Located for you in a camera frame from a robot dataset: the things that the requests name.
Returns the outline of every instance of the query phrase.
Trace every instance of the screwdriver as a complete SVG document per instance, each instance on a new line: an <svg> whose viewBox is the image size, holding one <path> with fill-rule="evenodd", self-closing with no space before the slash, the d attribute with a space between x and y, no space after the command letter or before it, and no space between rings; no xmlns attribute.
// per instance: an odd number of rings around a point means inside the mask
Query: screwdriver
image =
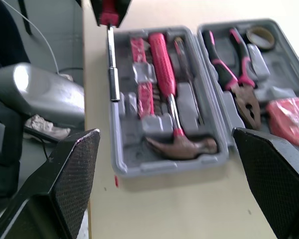
<svg viewBox="0 0 299 239"><path fill-rule="evenodd" d="M181 39L181 37L177 37L174 40L174 45L176 48L176 52L177 52L177 56L178 56L178 60L179 60L179 64L180 64L180 68L182 73L184 74L186 80L188 81L191 91L194 95L194 102L195 102L195 107L198 113L198 122L200 125L204 124L204 120L199 112L199 108L198 108L198 103L197 103L197 99L196 99L196 91L194 90L193 87L193 81L194 81L194 77L191 73L190 70L190 66L189 66L189 62L185 53L185 47L184 47L184 43L183 40Z"/></svg>

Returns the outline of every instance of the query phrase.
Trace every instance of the cable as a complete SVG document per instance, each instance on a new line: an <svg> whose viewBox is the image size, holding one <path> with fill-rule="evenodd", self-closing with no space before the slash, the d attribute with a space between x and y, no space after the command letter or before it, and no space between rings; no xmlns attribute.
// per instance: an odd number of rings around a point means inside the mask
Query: cable
<svg viewBox="0 0 299 239"><path fill-rule="evenodd" d="M36 136L36 138L39 139L39 140L42 142L42 147L43 147L44 155L45 155L46 160L48 160L49 157L48 157L48 154L46 153L45 142L43 141L42 138L40 138L40 137L38 137L38 136Z"/></svg>
<svg viewBox="0 0 299 239"><path fill-rule="evenodd" d="M63 72L63 71L68 71L68 70L82 70L83 71L83 67L66 67L66 68L62 68L59 70L59 72Z"/></svg>
<svg viewBox="0 0 299 239"><path fill-rule="evenodd" d="M49 42L47 41L47 39L44 37L44 35L42 34L42 32L28 19L26 18L25 16L23 16L18 10L16 10L13 6L11 6L10 4L8 4L5 0L1 0L4 4L6 4L7 6L11 7L16 13L18 13L20 16L23 17L23 19L25 19L27 22L29 22L39 33L40 35L43 37L43 39L45 40L46 44L48 45L49 47L49 50L51 52L51 55L52 55L52 58L53 58L53 61L54 61L54 64L55 64L55 69L56 69L56 73L59 75L59 68L58 68L58 64L56 63L56 59L55 59L55 56L54 56L54 53L52 51L52 48L49 44Z"/></svg>

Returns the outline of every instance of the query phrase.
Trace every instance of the pliers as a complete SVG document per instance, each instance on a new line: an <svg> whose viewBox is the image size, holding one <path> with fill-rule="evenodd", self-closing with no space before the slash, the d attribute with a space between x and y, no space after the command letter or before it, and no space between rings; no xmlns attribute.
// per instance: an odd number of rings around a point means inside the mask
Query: pliers
<svg viewBox="0 0 299 239"><path fill-rule="evenodd" d="M218 73L218 83L223 91L233 94L238 113L247 128L259 129L261 126L259 102L254 94L255 82L252 80L251 60L246 44L236 28L230 29L230 40L238 52L240 60L240 75L235 74L219 58L214 36L211 31L203 33L209 60Z"/></svg>

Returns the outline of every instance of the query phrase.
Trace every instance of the claw hammer head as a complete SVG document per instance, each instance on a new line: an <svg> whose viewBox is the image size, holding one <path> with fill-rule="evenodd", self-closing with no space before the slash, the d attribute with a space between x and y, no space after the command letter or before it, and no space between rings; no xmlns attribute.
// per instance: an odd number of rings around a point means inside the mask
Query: claw hammer head
<svg viewBox="0 0 299 239"><path fill-rule="evenodd" d="M177 135L172 144L160 143L151 138L147 138L147 141L154 151L170 159L190 160L200 154L214 154L218 151L217 143L211 137L192 142L185 135Z"/></svg>

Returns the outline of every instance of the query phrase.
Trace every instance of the silver cylinder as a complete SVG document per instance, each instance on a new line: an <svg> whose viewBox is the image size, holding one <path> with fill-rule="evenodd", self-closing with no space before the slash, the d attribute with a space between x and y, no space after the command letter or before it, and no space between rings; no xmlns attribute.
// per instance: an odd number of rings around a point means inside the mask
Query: silver cylinder
<svg viewBox="0 0 299 239"><path fill-rule="evenodd" d="M108 26L108 77L110 80L110 97L111 101L117 102L120 100L119 75L115 62L115 47L114 47L114 31L111 25Z"/></svg>
<svg viewBox="0 0 299 239"><path fill-rule="evenodd" d="M181 128L174 95L172 94L168 95L167 102L168 102L169 112L173 120L174 128Z"/></svg>

